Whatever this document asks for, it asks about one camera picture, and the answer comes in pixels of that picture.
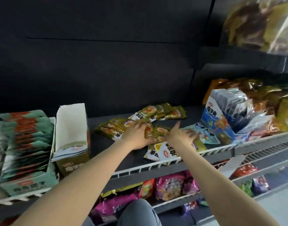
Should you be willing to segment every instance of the dark gray wall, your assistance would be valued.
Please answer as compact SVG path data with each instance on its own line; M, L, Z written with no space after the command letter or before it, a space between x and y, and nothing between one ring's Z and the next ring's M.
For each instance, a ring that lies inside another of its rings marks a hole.
M0 0L0 112L189 103L212 0Z

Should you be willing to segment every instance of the person's right hand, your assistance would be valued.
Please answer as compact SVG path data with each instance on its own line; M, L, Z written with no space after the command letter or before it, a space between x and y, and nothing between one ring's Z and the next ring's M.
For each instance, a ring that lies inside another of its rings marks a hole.
M191 145L196 136L193 130L180 129L180 121L175 124L169 134L165 135L167 143L175 150L181 145Z

